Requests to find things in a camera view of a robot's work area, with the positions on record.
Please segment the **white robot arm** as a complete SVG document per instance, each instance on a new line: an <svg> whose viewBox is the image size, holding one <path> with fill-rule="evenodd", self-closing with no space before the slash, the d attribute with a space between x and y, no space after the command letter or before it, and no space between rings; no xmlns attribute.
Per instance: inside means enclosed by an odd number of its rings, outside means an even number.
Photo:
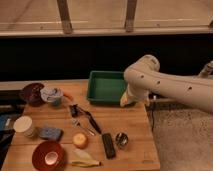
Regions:
<svg viewBox="0 0 213 171"><path fill-rule="evenodd" d="M142 101L149 104L149 93L213 114L213 60L206 63L196 76L161 73L160 63L153 55L144 55L124 71L127 88L120 105Z"/></svg>

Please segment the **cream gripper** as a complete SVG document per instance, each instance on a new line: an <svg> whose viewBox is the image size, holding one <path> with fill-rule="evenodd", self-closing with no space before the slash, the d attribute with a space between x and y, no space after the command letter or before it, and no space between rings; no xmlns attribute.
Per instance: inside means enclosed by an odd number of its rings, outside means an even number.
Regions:
<svg viewBox="0 0 213 171"><path fill-rule="evenodd" d="M143 102L146 106L148 106L150 104L148 95L148 90L134 88L128 85L120 99L120 106L124 107L136 102Z"/></svg>

